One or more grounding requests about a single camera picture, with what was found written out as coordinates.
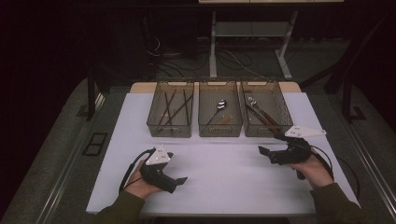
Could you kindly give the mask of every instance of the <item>person's left hand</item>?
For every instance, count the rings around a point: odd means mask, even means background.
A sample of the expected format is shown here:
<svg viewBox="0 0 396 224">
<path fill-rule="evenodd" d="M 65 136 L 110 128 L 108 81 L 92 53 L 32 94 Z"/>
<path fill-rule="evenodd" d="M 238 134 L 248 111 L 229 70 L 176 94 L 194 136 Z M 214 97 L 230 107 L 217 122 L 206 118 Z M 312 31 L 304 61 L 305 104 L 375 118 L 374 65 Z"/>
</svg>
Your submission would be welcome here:
<svg viewBox="0 0 396 224">
<path fill-rule="evenodd" d="M 140 170 L 140 167 L 142 167 L 144 162 L 145 161 L 139 162 L 136 169 L 134 169 L 134 172 L 129 177 L 127 186 L 124 189 L 125 191 L 127 191 L 141 199 L 145 199 L 153 193 L 163 191 L 162 189 L 159 189 L 153 185 L 150 185 L 148 182 L 146 182 L 142 178 L 142 175 L 140 174 L 139 170 Z"/>
</svg>

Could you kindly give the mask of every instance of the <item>hand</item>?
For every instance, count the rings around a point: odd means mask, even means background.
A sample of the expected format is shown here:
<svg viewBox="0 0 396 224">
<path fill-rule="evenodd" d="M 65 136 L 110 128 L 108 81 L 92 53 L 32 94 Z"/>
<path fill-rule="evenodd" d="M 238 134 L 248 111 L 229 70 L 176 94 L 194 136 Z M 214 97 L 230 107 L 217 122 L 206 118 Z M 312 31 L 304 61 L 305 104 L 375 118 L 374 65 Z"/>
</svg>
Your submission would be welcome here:
<svg viewBox="0 0 396 224">
<path fill-rule="evenodd" d="M 124 189 L 125 191 L 141 199 L 146 199 L 149 195 L 153 193 L 163 191 L 162 189 L 150 185 L 142 178 L 142 175 L 140 174 L 139 170 L 144 162 L 145 161 L 139 162 L 136 169 L 134 169 L 134 172 L 129 177 L 127 187 Z"/>
<path fill-rule="evenodd" d="M 312 189 L 318 189 L 334 183 L 324 165 L 314 155 L 311 155 L 305 162 L 286 165 L 303 173 Z"/>
</svg>

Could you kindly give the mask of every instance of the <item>metal stand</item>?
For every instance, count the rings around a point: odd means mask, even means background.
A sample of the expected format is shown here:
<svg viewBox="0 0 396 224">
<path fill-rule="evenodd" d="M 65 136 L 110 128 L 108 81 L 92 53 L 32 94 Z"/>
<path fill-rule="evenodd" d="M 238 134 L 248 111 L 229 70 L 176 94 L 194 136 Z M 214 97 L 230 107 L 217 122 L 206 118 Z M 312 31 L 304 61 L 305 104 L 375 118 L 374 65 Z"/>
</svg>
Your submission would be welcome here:
<svg viewBox="0 0 396 224">
<path fill-rule="evenodd" d="M 291 79 L 291 73 L 290 73 L 288 64 L 287 64 L 284 56 L 285 56 L 286 48 L 288 47 L 288 44 L 290 41 L 290 37 L 291 37 L 291 33 L 294 28 L 294 24 L 297 19 L 297 15 L 298 15 L 298 11 L 293 11 L 293 13 L 291 14 L 291 18 L 290 18 L 288 27 L 286 28 L 286 33 L 283 37 L 282 47 L 280 47 L 280 49 L 275 50 L 277 61 L 279 62 L 280 69 L 282 69 L 282 73 L 283 73 L 283 76 L 285 77 L 285 79 Z"/>
<path fill-rule="evenodd" d="M 284 56 L 290 41 L 294 24 L 297 19 L 297 15 L 298 11 L 293 11 L 289 21 L 217 22 L 216 11 L 213 11 L 209 56 L 210 76 L 217 76 L 216 36 L 283 36 L 282 46 L 280 49 L 275 50 L 275 54 L 284 78 L 287 80 L 292 79 Z"/>
</svg>

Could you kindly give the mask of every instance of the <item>person's right hand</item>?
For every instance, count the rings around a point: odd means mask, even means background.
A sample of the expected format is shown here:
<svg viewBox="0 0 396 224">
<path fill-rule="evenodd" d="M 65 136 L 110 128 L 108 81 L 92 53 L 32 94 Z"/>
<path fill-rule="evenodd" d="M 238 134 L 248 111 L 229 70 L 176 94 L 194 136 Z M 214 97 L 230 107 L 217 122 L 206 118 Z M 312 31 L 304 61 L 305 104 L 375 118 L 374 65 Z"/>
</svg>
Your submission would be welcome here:
<svg viewBox="0 0 396 224">
<path fill-rule="evenodd" d="M 311 155 L 305 162 L 285 165 L 303 173 L 312 189 L 318 189 L 334 183 L 324 165 L 314 155 Z"/>
</svg>

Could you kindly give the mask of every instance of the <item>transparent container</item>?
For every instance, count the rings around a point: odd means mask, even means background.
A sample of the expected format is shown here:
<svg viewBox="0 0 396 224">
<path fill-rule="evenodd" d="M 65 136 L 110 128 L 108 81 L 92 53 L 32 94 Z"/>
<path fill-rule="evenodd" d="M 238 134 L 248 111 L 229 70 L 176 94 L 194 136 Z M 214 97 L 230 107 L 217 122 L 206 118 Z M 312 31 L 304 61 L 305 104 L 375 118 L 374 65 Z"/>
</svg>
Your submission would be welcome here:
<svg viewBox="0 0 396 224">
<path fill-rule="evenodd" d="M 152 137 L 191 137 L 195 78 L 163 78 L 157 82 L 147 125 Z"/>
<path fill-rule="evenodd" d="M 246 137 L 273 137 L 292 125 L 291 115 L 274 78 L 246 77 L 240 97 Z"/>
<path fill-rule="evenodd" d="M 200 78 L 198 124 L 201 137 L 239 137 L 243 121 L 234 77 Z"/>
</svg>

